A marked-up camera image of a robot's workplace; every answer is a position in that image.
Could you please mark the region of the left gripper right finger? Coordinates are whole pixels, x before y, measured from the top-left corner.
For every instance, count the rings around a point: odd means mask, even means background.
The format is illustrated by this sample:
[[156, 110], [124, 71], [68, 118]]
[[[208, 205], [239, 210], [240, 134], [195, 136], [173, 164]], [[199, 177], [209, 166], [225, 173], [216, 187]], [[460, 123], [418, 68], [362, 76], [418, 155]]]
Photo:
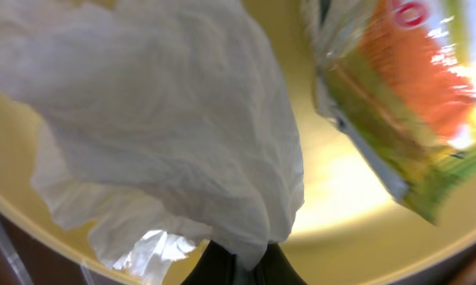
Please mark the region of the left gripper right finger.
[[268, 244], [264, 256], [255, 267], [255, 283], [256, 285], [307, 285], [276, 243]]

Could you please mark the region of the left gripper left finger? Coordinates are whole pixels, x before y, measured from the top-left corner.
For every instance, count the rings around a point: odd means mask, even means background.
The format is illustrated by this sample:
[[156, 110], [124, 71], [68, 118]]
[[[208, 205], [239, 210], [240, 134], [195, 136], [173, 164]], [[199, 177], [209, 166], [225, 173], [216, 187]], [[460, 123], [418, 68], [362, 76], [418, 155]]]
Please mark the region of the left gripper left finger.
[[181, 285], [233, 285], [235, 255], [210, 241], [195, 268]]

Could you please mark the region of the yellow plate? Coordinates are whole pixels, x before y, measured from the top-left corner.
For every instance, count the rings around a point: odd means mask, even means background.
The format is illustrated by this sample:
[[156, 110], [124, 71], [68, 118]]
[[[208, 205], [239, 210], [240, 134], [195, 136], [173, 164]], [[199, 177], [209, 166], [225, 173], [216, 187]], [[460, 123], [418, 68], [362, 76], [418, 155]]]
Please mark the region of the yellow plate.
[[[305, 202], [283, 251], [309, 284], [417, 283], [417, 273], [476, 243], [476, 176], [444, 202], [437, 224], [396, 204], [348, 138], [314, 110], [314, 68], [297, 1], [248, 1], [288, 84], [304, 156]], [[88, 226], [65, 231], [51, 220], [29, 178], [39, 120], [0, 94], [0, 213], [27, 234], [120, 283], [137, 279], [94, 256]]]

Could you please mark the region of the white tissue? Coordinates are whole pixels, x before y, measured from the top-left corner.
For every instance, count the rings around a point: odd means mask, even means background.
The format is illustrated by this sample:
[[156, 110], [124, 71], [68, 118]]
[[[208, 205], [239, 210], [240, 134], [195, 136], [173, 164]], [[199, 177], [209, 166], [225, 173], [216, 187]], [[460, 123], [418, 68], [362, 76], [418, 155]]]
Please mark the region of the white tissue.
[[32, 187], [144, 283], [203, 240], [253, 268], [303, 205], [268, 37], [240, 1], [0, 0], [0, 92], [43, 120]]

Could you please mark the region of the green snack wrapper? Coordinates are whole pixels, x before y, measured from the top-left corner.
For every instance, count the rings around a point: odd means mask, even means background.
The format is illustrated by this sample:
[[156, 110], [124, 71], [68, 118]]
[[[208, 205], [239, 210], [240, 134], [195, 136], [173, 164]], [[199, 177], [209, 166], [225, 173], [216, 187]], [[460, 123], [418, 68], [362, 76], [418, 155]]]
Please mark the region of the green snack wrapper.
[[476, 174], [476, 0], [301, 4], [315, 105], [403, 207], [436, 221]]

